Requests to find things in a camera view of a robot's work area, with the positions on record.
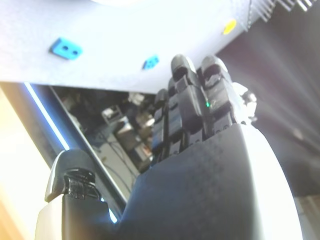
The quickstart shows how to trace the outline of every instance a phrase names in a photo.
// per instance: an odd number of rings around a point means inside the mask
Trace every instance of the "blue dice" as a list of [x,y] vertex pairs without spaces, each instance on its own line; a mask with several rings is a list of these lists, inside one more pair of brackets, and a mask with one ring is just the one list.
[[60,37],[51,47],[51,51],[65,59],[74,60],[78,58],[83,50],[80,46],[74,44],[73,42]]
[[158,63],[159,63],[159,58],[157,55],[149,57],[147,60],[145,60],[143,64],[143,69],[144,70],[153,69]]

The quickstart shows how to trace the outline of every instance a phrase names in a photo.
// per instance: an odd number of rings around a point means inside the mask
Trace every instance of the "yellow object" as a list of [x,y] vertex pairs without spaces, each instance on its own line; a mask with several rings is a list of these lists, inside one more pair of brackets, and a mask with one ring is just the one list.
[[235,29],[237,21],[235,19],[230,20],[224,27],[223,34],[229,34],[233,29]]

